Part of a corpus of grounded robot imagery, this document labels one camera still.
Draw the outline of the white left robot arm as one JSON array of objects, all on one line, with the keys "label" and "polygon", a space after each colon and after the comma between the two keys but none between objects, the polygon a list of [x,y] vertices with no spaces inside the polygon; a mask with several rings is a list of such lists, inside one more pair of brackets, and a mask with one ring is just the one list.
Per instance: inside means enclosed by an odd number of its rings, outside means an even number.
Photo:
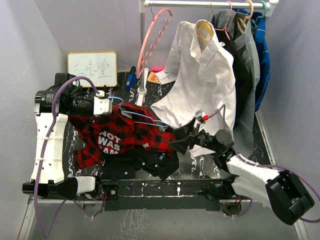
[{"label": "white left robot arm", "polygon": [[[30,181],[22,185],[25,194],[67,200],[87,194],[97,200],[107,196],[101,179],[131,180],[143,170],[164,181],[179,169],[178,153],[169,145],[176,139],[173,130],[147,108],[122,99],[113,104],[114,100],[104,90],[85,90],[69,73],[57,73],[53,86],[36,93],[36,156]],[[73,167],[99,165],[101,176],[65,177],[66,124],[84,143],[73,152]]]}]

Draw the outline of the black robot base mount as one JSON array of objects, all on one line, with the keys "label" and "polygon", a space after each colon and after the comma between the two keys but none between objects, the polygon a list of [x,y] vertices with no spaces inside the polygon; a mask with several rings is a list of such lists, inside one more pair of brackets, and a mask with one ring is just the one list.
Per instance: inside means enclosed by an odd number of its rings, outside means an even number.
[{"label": "black robot base mount", "polygon": [[244,210],[250,199],[236,196],[221,179],[103,180],[106,211],[193,210],[220,211],[226,206]]}]

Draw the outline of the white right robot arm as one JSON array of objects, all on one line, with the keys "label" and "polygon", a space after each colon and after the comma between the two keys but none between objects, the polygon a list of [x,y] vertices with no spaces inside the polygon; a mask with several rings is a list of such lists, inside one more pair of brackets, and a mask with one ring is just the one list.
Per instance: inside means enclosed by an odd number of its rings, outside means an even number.
[{"label": "white right robot arm", "polygon": [[229,131],[221,129],[211,135],[204,130],[180,128],[172,133],[176,140],[169,146],[181,154],[194,146],[213,151],[217,167],[233,177],[222,187],[226,197],[233,199],[241,195],[257,201],[287,225],[293,225],[315,205],[301,179],[292,171],[261,166],[235,153]]}]

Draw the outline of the red black plaid shirt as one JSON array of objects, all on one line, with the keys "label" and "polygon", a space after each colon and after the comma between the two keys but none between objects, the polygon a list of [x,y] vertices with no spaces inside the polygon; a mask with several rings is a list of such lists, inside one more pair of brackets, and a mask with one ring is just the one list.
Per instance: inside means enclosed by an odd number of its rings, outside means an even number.
[{"label": "red black plaid shirt", "polygon": [[[160,127],[137,123],[136,121],[149,122],[149,119],[133,115],[125,116],[121,113],[117,104],[113,106],[109,115],[80,116],[69,115],[68,121],[77,130],[80,140],[85,144],[84,148],[73,152],[73,165],[76,170],[100,164],[106,155],[119,155],[132,150],[136,146],[142,146],[146,151],[166,153],[169,156],[173,148],[169,142],[176,137],[166,131],[160,131]],[[122,103],[122,108],[130,112],[157,118],[142,106],[130,103]]]}]

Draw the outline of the light blue wire hanger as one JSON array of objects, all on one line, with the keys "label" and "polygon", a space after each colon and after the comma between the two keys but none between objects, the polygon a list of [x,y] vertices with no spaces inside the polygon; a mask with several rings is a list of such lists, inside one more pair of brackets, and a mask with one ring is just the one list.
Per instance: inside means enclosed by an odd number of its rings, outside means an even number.
[{"label": "light blue wire hanger", "polygon": [[160,127],[162,128],[163,130],[167,129],[169,126],[164,123],[163,121],[161,120],[158,120],[158,119],[153,119],[151,116],[148,116],[148,115],[145,115],[145,114],[140,114],[140,113],[137,113],[137,112],[133,112],[133,111],[128,111],[128,110],[124,110],[122,108],[122,103],[124,103],[124,100],[120,97],[117,97],[117,96],[109,96],[107,97],[108,100],[111,100],[113,102],[113,100],[120,100],[121,103],[119,104],[119,109],[120,109],[120,112],[122,114],[124,114],[124,116],[126,117],[131,117],[132,116],[139,116],[143,119],[149,119],[149,121],[151,121],[152,123],[150,122],[145,122],[145,121],[136,121],[136,123],[139,123],[139,124],[144,124],[144,125],[150,125],[150,126],[156,126],[156,127]]}]

